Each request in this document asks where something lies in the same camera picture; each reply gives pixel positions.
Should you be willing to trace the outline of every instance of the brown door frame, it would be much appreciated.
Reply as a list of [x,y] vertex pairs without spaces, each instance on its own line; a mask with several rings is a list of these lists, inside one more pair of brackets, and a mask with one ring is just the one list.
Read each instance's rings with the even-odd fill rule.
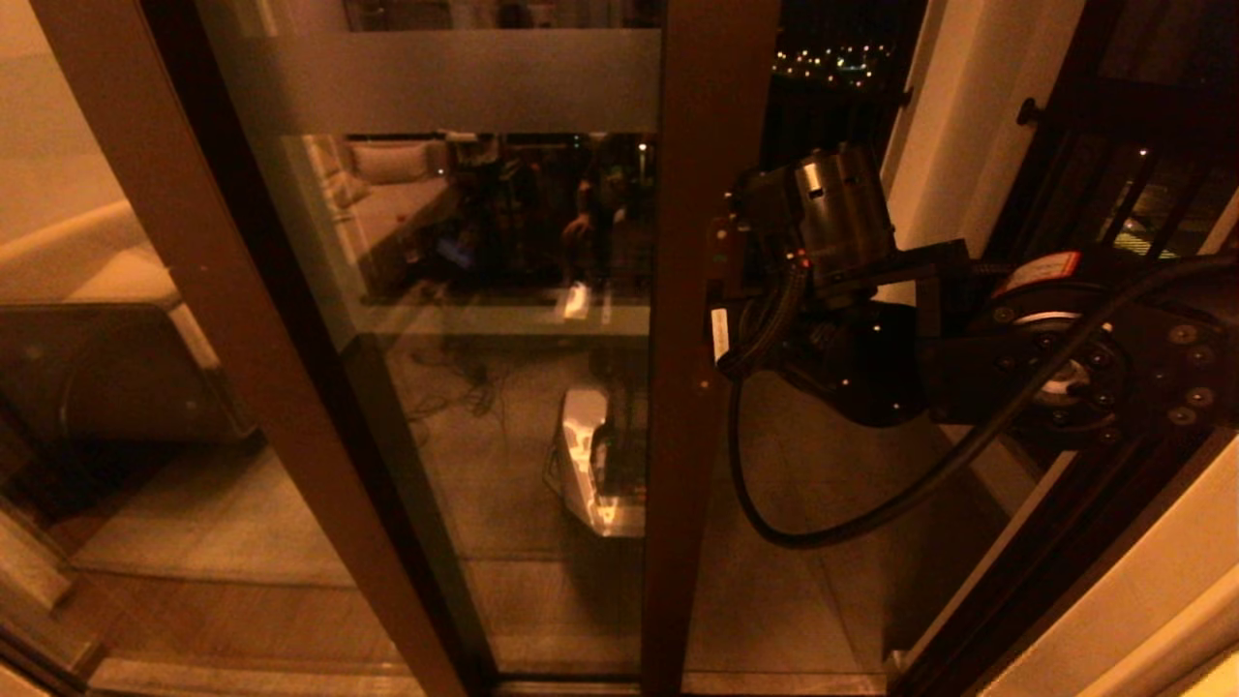
[[[140,5],[31,5],[151,243],[388,635],[429,695],[477,695],[437,631],[440,599],[416,583],[422,550],[403,545],[409,537],[356,465],[359,444],[346,443],[328,413],[305,344],[264,285],[243,218],[225,202]],[[311,301],[296,281],[284,279],[278,292],[287,300],[300,290]]]
[[667,0],[642,693],[679,695],[726,381],[706,326],[724,193],[758,163],[779,0]]
[[[450,589],[429,571],[444,531],[426,529],[441,521],[410,521],[384,495],[395,488],[383,478],[383,444],[361,437],[366,416],[344,375],[353,369],[307,311],[312,295],[276,233],[193,4],[32,5],[155,248],[401,655],[427,693],[481,695],[497,680],[493,664],[470,651],[476,638],[461,625],[471,623],[452,614]],[[705,329],[706,240],[724,191],[757,163],[778,7],[669,0],[665,14],[647,695],[680,688],[724,397]]]

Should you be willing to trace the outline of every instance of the frosted glass strip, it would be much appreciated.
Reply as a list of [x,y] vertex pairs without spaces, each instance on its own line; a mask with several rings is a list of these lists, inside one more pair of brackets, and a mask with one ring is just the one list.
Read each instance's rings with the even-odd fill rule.
[[660,42],[660,30],[410,31],[217,53],[258,132],[653,132]]

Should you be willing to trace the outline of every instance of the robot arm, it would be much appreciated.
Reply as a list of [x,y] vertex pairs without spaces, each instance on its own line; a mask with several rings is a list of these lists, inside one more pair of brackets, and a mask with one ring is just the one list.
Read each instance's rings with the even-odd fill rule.
[[[776,545],[821,547],[870,532],[1009,428],[1084,449],[1132,433],[1239,426],[1233,254],[1132,267],[1113,249],[1073,250],[1012,270],[969,261],[960,241],[900,251],[876,170],[856,149],[742,177],[731,199],[778,279],[766,301],[724,298],[738,340],[717,366],[733,383],[737,494]],[[1010,272],[983,292],[995,271]],[[916,308],[871,298],[900,280],[916,280]],[[928,410],[937,422],[975,428],[869,514],[824,531],[778,531],[750,499],[740,462],[742,385],[757,370],[865,426]]]

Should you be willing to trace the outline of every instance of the metal cylinder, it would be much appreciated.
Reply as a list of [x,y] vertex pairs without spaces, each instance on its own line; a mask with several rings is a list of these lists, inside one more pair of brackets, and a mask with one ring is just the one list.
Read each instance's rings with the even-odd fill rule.
[[895,225],[869,149],[815,151],[789,168],[795,189],[788,197],[799,202],[797,227],[817,290],[895,254]]

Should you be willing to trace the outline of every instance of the black cable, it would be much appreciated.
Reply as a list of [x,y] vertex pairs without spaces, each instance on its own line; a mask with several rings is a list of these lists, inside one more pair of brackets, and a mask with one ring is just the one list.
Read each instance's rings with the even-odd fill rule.
[[719,373],[731,380],[743,380],[757,369],[758,361],[769,353],[774,343],[783,339],[800,312],[800,300],[809,281],[807,265],[794,262],[779,284],[774,310],[757,329],[752,340],[732,348],[719,359]]
[[1006,405],[996,410],[985,423],[968,432],[968,436],[957,443],[929,472],[880,506],[825,530],[813,532],[784,532],[777,530],[766,522],[748,495],[748,487],[745,484],[745,472],[740,456],[740,400],[743,385],[743,378],[741,378],[732,385],[731,404],[727,410],[727,459],[731,464],[731,477],[736,487],[736,496],[740,499],[740,506],[743,509],[750,525],[753,526],[753,530],[758,535],[768,542],[792,550],[826,547],[871,532],[924,501],[950,475],[975,461],[991,441],[1011,426],[1011,422],[1032,401],[1033,396],[1041,391],[1041,387],[1058,373],[1058,369],[1063,364],[1070,360],[1072,355],[1079,350],[1079,347],[1089,339],[1094,331],[1101,328],[1101,324],[1119,307],[1151,290],[1182,277],[1234,269],[1235,266],[1235,254],[1192,256],[1170,261],[1146,274],[1135,276],[1119,286],[1100,305],[1073,322],[1072,328],[1063,337],[1058,350],[1032,374],[1032,378],[1025,383],[1023,387],[1007,400]]

